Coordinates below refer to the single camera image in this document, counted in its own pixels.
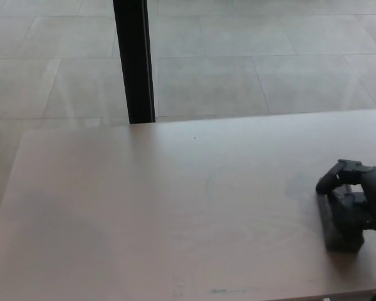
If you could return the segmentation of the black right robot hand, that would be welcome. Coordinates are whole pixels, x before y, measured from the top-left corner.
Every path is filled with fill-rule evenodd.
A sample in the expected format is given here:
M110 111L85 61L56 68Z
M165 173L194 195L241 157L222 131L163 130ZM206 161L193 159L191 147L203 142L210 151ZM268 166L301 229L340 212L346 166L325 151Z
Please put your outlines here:
M333 224L342 233L376 231L376 167L339 159L316 184L328 197Z

